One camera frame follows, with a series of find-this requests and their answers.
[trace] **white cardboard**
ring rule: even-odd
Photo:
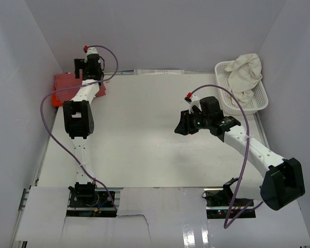
[[[152,248],[143,216],[116,218],[66,217],[61,239],[48,246],[28,242],[27,248]]]
[[[60,240],[69,198],[68,188],[31,187],[17,241]]]
[[[143,215],[152,247],[209,247],[202,189],[124,188],[117,215]]]

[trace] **red cloth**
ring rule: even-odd
[[[76,79],[74,73],[63,73],[63,74],[56,74],[54,85],[56,89],[64,89],[69,87],[74,87],[82,84],[82,77],[80,75],[80,79]],[[78,92],[79,89],[70,89],[64,90],[55,93],[56,99],[63,103],[64,101],[70,101]],[[105,86],[104,84],[101,85],[100,90],[95,95],[96,97],[104,96],[105,95]]]

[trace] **cable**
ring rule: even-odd
[[[238,210],[240,210],[241,207],[242,207],[242,200],[241,200],[241,202],[240,202],[240,206],[239,206]]]
[[[100,200],[100,197],[99,197],[99,194],[98,194],[98,199],[97,199],[97,201],[95,202],[94,205],[87,205],[87,204],[85,204],[85,205],[88,206],[88,207],[94,207],[96,204],[98,204],[99,200]]]
[[[103,69],[102,69],[102,71],[104,71],[104,68],[105,68],[104,58],[101,57],[101,56],[99,56],[99,57],[100,57],[100,59],[102,59],[102,61],[103,61]]]
[[[226,218],[225,218],[225,221],[224,221],[224,229],[227,229],[232,223],[234,220],[236,220],[243,212],[244,210],[249,207],[249,205],[253,202],[253,200],[249,201],[246,206],[244,206],[244,208],[242,210],[240,210],[232,219],[230,222],[228,222],[228,219],[229,219],[229,213],[231,213],[231,210],[232,210],[232,207],[233,207],[233,204],[236,200],[236,197],[237,197],[237,194],[238,194],[238,190],[239,190],[239,187],[240,187],[240,184],[241,184],[241,181],[242,181],[242,176],[243,176],[243,173],[244,173],[244,169],[246,168],[246,164],[247,164],[247,160],[248,160],[248,152],[249,152],[249,146],[250,146],[250,128],[249,128],[249,123],[248,123],[248,120],[247,120],[247,116],[246,116],[246,113],[244,112],[240,102],[238,101],[238,99],[227,89],[225,89],[224,87],[221,87],[219,85],[215,85],[215,84],[206,84],[206,85],[203,85],[203,86],[200,86],[198,88],[196,88],[195,90],[193,90],[191,93],[194,94],[196,91],[198,91],[199,89],[202,89],[202,88],[205,88],[205,87],[215,87],[215,88],[219,88],[223,91],[225,91],[226,93],[228,93],[234,100],[235,102],[237,103],[239,109],[241,110],[241,113],[243,115],[243,119],[246,123],[246,136],[247,136],[247,139],[246,139],[246,150],[245,150],[245,153],[244,153],[244,159],[243,159],[243,163],[242,163],[242,167],[241,167],[241,171],[240,171],[240,175],[239,175],[239,178],[238,178],[238,182],[237,182],[237,186],[236,186],[236,189],[234,190],[234,193],[233,193],[233,196],[232,196],[232,199],[231,199],[231,202],[229,203],[229,207],[228,207],[228,210],[227,210],[227,213],[226,213]]]
[[[115,60],[116,60],[116,70],[115,70],[114,74],[111,75],[108,79],[103,79],[103,80],[100,80],[100,81],[94,81],[94,82],[89,83],[89,84],[84,84],[84,85],[79,85],[79,86],[74,86],[74,87],[64,88],[64,89],[57,89],[57,90],[55,90],[55,91],[52,91],[51,93],[47,94],[47,95],[42,99],[42,101],[41,101],[41,103],[40,103],[40,115],[41,115],[42,123],[43,123],[43,125],[45,126],[45,129],[46,129],[47,133],[49,134],[49,136],[50,136],[50,137],[64,150],[64,151],[66,151],[68,154],[70,154],[70,155],[76,160],[77,164],[81,167],[81,169],[83,170],[83,172],[84,172],[90,179],[92,179],[93,181],[95,181],[95,182],[101,184],[101,185],[105,188],[105,190],[106,190],[106,192],[107,192],[107,194],[108,194],[110,200],[111,200],[112,203],[113,203],[113,207],[114,207],[115,210],[117,211],[117,207],[116,207],[116,205],[115,205],[115,203],[114,203],[114,200],[113,200],[113,198],[112,198],[112,196],[111,196],[111,194],[110,194],[108,188],[106,187],[106,185],[104,185],[104,183],[102,183],[101,181],[99,181],[99,180],[96,179],[95,177],[92,177],[92,176],[87,172],[87,170],[86,170],[85,167],[82,165],[82,163],[79,161],[79,159],[78,159],[71,151],[69,151],[69,149],[68,149],[67,147],[65,147],[65,146],[53,135],[52,131],[50,130],[50,128],[48,127],[48,125],[47,125],[47,123],[46,123],[45,116],[44,116],[44,114],[43,114],[43,104],[45,103],[45,100],[46,100],[49,96],[51,96],[51,95],[53,95],[53,94],[55,94],[55,93],[57,93],[57,92],[65,91],[65,90],[79,89],[79,88],[83,88],[83,87],[86,87],[86,86],[89,86],[89,85],[92,85],[92,84],[102,83],[102,82],[105,82],[105,81],[108,81],[108,80],[112,79],[112,78],[116,75],[116,73],[117,73],[117,71],[118,71],[118,60],[117,60],[116,55],[115,55],[110,49],[108,49],[108,48],[106,48],[106,47],[104,47],[104,46],[102,46],[102,45],[90,45],[90,46],[88,46],[88,47],[89,47],[89,48],[103,48],[103,49],[106,49],[107,51],[109,51],[109,52],[114,56],[114,58],[115,58]]]
[[[247,209],[245,212],[252,212],[252,211],[255,211],[255,210],[258,209],[262,204],[263,204],[263,201],[261,201],[256,207],[254,207],[254,208],[252,208],[252,209]]]
[[[98,209],[102,208],[105,204],[106,204],[106,201],[104,201],[104,202],[98,207]]]
[[[232,210],[233,210],[233,211],[237,210],[237,208],[238,208],[237,203],[234,203],[233,206],[234,206],[234,208],[233,208]]]
[[[203,199],[208,199],[208,198],[209,198],[209,195],[208,195],[208,196],[207,196],[207,195],[206,195],[206,196],[203,196],[203,194],[207,194],[207,193],[210,194],[212,197],[214,197],[214,194],[212,194],[212,193],[210,193],[210,192],[203,192],[202,195],[201,195],[201,197],[202,197]]]

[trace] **white table surface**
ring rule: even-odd
[[[114,77],[106,84],[107,95],[91,104],[95,131],[90,142],[97,178],[108,187],[215,187],[237,177],[243,157],[233,148],[206,130],[189,136],[174,133],[180,111],[188,108],[184,96],[197,86],[213,83],[213,74]],[[214,88],[197,94],[201,98],[218,96]],[[244,125],[241,116],[237,119]],[[249,115],[248,120],[251,135],[260,140],[254,116]],[[64,131],[62,108],[58,110],[53,134],[72,149]],[[38,185],[74,185],[74,165],[74,160],[50,140]],[[246,167],[244,181],[261,185],[262,178],[251,164]],[[223,220],[208,220],[209,243],[216,248],[310,245],[297,201],[280,211],[263,204],[256,210],[256,217],[238,219],[227,230],[223,229]],[[80,227],[81,221],[73,227]],[[82,226],[86,228],[89,223],[84,222]],[[115,239],[122,240],[121,247],[125,246],[125,233],[139,237],[138,231],[123,228],[121,234],[115,235]]]
[[[106,84],[107,95],[91,104],[95,130],[90,139],[95,176],[108,187],[217,187],[240,173],[243,156],[207,130],[182,136],[174,133],[180,111],[188,109],[186,94],[214,84],[214,74],[123,75]],[[218,96],[216,88],[197,92]],[[237,119],[244,125],[242,116]],[[251,135],[260,140],[253,115]],[[63,109],[53,134],[70,150]],[[244,180],[256,187],[262,177],[247,164]],[[75,183],[75,161],[52,139],[45,155],[39,186]]]

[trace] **white enclosure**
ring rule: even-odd
[[[301,161],[299,204],[310,235],[310,0],[0,0],[0,248],[10,247],[23,189],[48,139],[40,101],[55,74],[73,72],[86,44],[113,50],[119,70],[213,73],[221,61],[258,53],[269,97],[261,120],[271,149]],[[103,56],[112,71],[112,58]],[[53,116],[48,101],[49,123]],[[223,234],[215,247],[231,245],[213,227]],[[240,231],[228,233],[243,241]]]

